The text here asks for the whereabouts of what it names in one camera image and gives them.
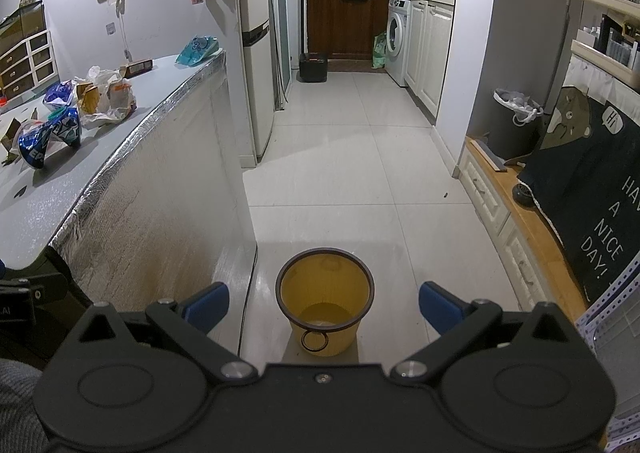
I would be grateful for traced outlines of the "white plastic bag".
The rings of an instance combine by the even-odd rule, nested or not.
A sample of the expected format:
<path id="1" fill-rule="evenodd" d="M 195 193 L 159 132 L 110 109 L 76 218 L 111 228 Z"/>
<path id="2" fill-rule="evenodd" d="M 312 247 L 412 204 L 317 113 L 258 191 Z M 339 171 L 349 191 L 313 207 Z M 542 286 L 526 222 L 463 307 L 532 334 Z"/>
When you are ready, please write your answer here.
<path id="1" fill-rule="evenodd" d="M 119 70 L 104 70 L 95 65 L 85 78 L 75 78 L 73 84 L 84 128 L 119 124 L 137 109 L 130 81 Z"/>

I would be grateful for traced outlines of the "teal fish snack bag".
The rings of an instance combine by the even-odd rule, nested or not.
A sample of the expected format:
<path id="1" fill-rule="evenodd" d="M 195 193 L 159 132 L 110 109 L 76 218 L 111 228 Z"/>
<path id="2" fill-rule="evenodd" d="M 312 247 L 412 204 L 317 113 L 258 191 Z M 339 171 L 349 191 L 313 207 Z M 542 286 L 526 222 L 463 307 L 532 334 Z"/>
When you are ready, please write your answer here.
<path id="1" fill-rule="evenodd" d="M 213 57 L 220 49 L 214 36 L 195 36 L 181 50 L 176 63 L 184 66 L 197 66 Z"/>

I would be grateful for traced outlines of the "blue tissue pack wrapper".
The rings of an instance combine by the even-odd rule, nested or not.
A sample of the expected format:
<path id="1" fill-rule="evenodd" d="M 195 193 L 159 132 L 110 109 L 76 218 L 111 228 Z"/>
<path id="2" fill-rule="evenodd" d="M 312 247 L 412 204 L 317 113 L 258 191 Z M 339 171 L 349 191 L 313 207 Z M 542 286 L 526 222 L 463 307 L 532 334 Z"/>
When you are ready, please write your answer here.
<path id="1" fill-rule="evenodd" d="M 42 103 L 50 111 L 71 106 L 74 101 L 74 83 L 71 80 L 51 85 L 42 98 Z"/>

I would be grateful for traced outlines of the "red cigarette pack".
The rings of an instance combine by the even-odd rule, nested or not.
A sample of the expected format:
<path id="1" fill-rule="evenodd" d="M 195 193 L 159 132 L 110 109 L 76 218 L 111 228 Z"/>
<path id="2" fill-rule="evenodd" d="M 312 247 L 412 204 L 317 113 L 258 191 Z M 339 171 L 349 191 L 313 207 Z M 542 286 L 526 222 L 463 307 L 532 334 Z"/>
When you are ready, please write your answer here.
<path id="1" fill-rule="evenodd" d="M 147 72 L 151 72 L 153 69 L 153 66 L 154 66 L 154 63 L 152 59 L 145 59 L 137 62 L 129 62 L 124 64 L 120 67 L 119 72 L 122 78 L 126 78 L 126 80 L 131 80 L 131 78 L 145 74 Z"/>

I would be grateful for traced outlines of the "black trash can white liner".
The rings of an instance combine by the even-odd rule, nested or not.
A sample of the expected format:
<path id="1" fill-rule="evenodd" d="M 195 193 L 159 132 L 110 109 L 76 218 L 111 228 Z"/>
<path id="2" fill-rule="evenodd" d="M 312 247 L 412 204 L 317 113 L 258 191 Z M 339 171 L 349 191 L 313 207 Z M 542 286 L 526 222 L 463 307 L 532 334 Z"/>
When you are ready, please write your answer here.
<path id="1" fill-rule="evenodd" d="M 521 158 L 535 150 L 541 136 L 544 109 L 518 91 L 497 88 L 492 94 L 497 106 L 491 114 L 488 148 L 502 158 Z"/>

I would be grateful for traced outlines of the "low white wood-top cabinet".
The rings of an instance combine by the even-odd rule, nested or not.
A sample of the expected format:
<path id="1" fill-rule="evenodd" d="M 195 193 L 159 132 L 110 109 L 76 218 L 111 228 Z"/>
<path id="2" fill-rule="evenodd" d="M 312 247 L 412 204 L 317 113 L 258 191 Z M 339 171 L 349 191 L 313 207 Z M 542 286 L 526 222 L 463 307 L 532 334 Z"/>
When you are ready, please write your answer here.
<path id="1" fill-rule="evenodd" d="M 520 306 L 527 310 L 541 301 L 553 301 L 570 320 L 577 321 L 587 310 L 587 303 L 561 245 L 535 208 L 522 207 L 512 198 L 520 169 L 500 170 L 480 143 L 469 138 L 458 170 Z"/>

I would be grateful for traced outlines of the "blue white snack bag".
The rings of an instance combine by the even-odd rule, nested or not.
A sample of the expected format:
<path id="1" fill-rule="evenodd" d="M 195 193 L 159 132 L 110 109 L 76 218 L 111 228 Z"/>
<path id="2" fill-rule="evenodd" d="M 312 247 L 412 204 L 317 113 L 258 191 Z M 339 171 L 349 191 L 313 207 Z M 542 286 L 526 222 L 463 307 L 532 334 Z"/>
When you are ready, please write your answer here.
<path id="1" fill-rule="evenodd" d="M 29 128 L 17 138 L 17 149 L 33 169 L 43 169 L 49 143 L 56 139 L 74 150 L 81 145 L 81 124 L 78 109 L 65 106 L 50 114 L 47 121 Z"/>

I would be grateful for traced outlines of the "black nice day cloth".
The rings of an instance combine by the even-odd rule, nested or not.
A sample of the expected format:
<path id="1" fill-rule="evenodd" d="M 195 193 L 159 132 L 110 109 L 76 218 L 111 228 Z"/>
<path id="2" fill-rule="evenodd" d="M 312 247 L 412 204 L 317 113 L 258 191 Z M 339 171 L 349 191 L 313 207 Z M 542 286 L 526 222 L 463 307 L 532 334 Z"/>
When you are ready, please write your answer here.
<path id="1" fill-rule="evenodd" d="M 587 303 L 639 251 L 639 125 L 611 102 L 564 87 L 518 181 L 564 249 Z"/>

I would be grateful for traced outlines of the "white drawer organizer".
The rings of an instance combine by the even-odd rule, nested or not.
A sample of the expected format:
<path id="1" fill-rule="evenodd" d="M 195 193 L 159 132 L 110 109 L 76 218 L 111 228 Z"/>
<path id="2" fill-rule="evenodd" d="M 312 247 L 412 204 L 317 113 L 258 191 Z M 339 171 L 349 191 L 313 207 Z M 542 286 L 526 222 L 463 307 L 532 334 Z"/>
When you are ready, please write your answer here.
<path id="1" fill-rule="evenodd" d="M 57 78 L 49 31 L 25 38 L 1 56 L 1 91 L 6 100 L 46 88 Z"/>

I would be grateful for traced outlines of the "white refrigerator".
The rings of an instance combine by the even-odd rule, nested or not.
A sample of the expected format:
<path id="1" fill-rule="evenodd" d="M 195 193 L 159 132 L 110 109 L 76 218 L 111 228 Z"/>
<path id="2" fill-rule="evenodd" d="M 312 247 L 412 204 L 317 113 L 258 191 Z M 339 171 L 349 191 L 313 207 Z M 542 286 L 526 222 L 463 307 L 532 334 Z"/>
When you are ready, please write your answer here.
<path id="1" fill-rule="evenodd" d="M 240 0 L 245 77 L 256 160 L 264 156 L 272 132 L 276 91 L 271 52 L 270 0 Z"/>

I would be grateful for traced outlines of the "black box by door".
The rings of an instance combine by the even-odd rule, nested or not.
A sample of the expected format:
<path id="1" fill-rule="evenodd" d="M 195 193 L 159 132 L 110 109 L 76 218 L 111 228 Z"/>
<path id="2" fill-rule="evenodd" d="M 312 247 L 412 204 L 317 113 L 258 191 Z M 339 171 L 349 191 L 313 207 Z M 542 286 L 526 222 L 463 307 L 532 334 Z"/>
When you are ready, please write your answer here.
<path id="1" fill-rule="evenodd" d="M 328 63 L 325 54 L 304 52 L 299 57 L 299 80 L 302 83 L 325 83 L 328 79 Z"/>

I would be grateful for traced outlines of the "green bag by washer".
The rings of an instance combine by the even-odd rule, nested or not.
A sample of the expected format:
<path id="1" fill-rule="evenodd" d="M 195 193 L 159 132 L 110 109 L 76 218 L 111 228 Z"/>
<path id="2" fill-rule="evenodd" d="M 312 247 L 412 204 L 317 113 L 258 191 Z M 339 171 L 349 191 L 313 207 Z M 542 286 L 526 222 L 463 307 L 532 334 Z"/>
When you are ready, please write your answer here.
<path id="1" fill-rule="evenodd" d="M 386 62 L 386 33 L 380 33 L 374 36 L 372 50 L 372 68 L 375 70 L 383 69 Z"/>

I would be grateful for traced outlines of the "white kitchen cabinets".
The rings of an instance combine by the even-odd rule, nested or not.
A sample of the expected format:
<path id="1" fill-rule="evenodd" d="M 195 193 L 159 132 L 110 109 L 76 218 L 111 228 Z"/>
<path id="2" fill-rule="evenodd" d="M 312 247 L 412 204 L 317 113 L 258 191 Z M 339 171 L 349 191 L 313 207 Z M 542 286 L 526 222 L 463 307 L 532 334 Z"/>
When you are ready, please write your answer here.
<path id="1" fill-rule="evenodd" d="M 452 5 L 411 0 L 405 81 L 433 117 L 442 98 L 453 20 Z"/>

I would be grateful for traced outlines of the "white washing machine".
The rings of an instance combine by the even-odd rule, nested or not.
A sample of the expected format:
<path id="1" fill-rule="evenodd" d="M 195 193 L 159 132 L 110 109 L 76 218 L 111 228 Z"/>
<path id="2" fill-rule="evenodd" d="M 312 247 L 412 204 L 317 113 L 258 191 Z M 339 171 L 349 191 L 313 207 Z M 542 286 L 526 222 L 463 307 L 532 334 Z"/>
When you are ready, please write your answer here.
<path id="1" fill-rule="evenodd" d="M 399 86 L 407 87 L 411 0 L 388 0 L 385 71 Z"/>

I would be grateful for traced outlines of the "dark wooden door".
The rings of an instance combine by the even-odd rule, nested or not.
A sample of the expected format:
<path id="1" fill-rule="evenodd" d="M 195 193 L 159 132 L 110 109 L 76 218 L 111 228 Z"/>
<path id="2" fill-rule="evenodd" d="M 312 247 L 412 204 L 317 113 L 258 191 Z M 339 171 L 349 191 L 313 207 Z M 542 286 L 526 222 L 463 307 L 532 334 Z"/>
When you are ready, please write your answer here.
<path id="1" fill-rule="evenodd" d="M 307 0 L 308 49 L 330 59 L 369 60 L 386 18 L 387 0 Z"/>

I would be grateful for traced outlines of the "wall shelf with items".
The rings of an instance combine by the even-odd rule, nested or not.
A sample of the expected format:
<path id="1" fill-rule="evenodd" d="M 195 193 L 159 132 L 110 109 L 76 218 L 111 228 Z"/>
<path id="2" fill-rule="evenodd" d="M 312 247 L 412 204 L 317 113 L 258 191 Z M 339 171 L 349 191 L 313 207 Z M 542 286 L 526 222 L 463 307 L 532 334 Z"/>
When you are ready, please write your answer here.
<path id="1" fill-rule="evenodd" d="M 580 28 L 570 50 L 639 91 L 639 0 L 581 0 L 597 17 Z"/>

